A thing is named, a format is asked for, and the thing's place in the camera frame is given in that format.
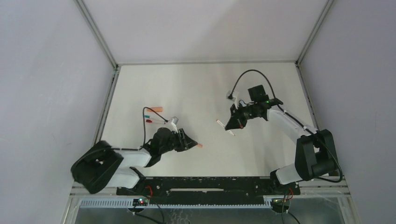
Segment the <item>white pen orange tip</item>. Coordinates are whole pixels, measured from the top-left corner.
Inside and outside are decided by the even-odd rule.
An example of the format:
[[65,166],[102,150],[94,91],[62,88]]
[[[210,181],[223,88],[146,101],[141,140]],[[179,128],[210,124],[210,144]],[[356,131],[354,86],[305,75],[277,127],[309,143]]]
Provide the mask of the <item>white pen orange tip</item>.
[[226,126],[225,126],[219,119],[216,119],[216,122],[217,122],[226,132],[228,132],[228,133],[231,134],[232,136],[235,136],[235,134],[234,134],[231,130],[226,130]]

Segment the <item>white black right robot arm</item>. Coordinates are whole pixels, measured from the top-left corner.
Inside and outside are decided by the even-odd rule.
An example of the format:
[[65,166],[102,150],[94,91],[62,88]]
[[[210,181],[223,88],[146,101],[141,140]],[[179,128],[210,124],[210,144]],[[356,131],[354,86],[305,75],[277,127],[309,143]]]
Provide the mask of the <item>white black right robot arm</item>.
[[333,135],[327,129],[318,130],[304,125],[298,118],[283,109],[283,102],[278,98],[270,98],[264,87],[258,85],[248,89],[251,102],[243,103],[231,90],[227,99],[233,102],[230,108],[230,119],[225,130],[243,129],[248,120],[263,118],[278,126],[296,145],[295,159],[290,165],[271,172],[270,178],[278,185],[292,182],[325,180],[325,174],[338,171],[342,181],[343,172],[339,165]]

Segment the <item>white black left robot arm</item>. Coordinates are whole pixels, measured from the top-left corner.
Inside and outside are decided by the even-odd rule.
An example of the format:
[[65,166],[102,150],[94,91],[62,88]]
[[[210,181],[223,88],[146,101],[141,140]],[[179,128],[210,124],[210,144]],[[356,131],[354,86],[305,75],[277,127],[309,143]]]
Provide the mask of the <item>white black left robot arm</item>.
[[117,148],[101,140],[72,165],[71,174],[91,194],[110,187],[131,189],[143,178],[137,168],[155,165],[167,152],[183,152],[197,146],[199,143],[182,128],[159,128],[142,149]]

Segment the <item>white marker green end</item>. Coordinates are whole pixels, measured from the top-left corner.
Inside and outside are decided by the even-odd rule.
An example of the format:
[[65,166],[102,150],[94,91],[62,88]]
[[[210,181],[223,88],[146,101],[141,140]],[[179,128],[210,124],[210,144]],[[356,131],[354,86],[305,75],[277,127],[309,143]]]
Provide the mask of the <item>white marker green end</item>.
[[166,120],[164,120],[164,119],[162,119],[162,118],[156,118],[156,117],[150,116],[150,115],[144,115],[144,118],[145,118],[145,119],[153,119],[153,120],[166,121]]

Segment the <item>thin white red pen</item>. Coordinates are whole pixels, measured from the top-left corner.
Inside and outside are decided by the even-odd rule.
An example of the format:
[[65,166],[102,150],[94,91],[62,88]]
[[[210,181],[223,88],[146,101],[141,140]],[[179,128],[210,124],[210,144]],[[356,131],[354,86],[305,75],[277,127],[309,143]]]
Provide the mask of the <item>thin white red pen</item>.
[[166,121],[161,121],[161,120],[153,120],[153,119],[146,119],[146,123],[153,123],[153,124],[166,124]]

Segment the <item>orange translucent highlighter pen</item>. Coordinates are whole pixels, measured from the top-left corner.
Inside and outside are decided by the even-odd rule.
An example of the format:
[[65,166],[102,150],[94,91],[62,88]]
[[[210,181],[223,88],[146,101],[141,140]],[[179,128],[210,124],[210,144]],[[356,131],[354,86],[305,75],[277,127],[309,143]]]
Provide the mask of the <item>orange translucent highlighter pen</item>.
[[163,112],[162,107],[147,107],[146,111],[148,112]]

